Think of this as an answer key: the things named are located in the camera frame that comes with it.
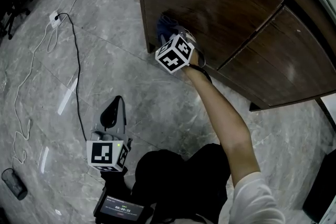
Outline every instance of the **wooden cabinet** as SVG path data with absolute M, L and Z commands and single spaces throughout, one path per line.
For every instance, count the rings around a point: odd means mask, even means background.
M 207 62 L 218 68 L 278 9 L 282 0 L 144 0 L 151 44 L 166 13 L 194 34 Z
M 253 110 L 336 92 L 336 26 L 317 0 L 140 2 L 149 52 L 165 13 L 195 36 L 210 75 Z
M 336 89 L 336 72 L 307 27 L 284 7 L 219 73 L 268 106 Z

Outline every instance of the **display screen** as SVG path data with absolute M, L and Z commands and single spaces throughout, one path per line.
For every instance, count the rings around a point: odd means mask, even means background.
M 115 199 L 111 196 L 106 196 L 100 212 L 118 218 L 137 221 L 143 208 L 144 207 L 141 205 L 132 204 L 130 202 Z

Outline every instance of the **electrical outlet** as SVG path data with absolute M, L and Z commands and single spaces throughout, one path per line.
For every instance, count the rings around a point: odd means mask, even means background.
M 58 15 L 57 11 L 54 11 L 53 13 L 50 14 L 49 19 L 50 19 L 50 23 L 51 26 L 53 28 L 56 28 L 57 26 L 59 26 L 61 24 L 61 20 L 58 18 L 57 20 L 55 20 L 55 17 Z

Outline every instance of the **black cylindrical object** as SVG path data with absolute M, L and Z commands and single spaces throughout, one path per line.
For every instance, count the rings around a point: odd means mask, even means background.
M 11 190 L 14 196 L 19 200 L 23 200 L 27 196 L 27 188 L 16 175 L 13 169 L 8 168 L 1 174 L 1 179 L 6 183 L 7 187 Z

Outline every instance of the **cabinet door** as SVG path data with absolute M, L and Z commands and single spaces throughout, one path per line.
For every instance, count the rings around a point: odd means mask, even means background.
M 282 0 L 144 0 L 149 42 L 159 46 L 156 22 L 160 14 L 188 29 L 217 68 L 258 29 Z
M 328 56 L 287 7 L 219 72 L 269 106 L 336 89 Z

